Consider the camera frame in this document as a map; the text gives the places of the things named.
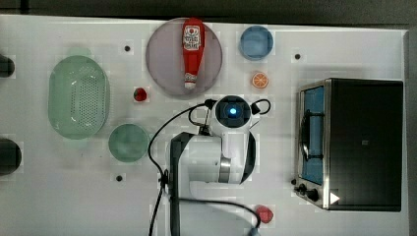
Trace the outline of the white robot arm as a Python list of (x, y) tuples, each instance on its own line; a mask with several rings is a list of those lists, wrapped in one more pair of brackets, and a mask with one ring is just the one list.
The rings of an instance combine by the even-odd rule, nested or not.
[(242, 184), (252, 174), (256, 141), (250, 132), (254, 112), (237, 95), (207, 100), (208, 128), (182, 132), (167, 147), (171, 236), (244, 236), (251, 224), (218, 209), (218, 201), (193, 197), (193, 182)]

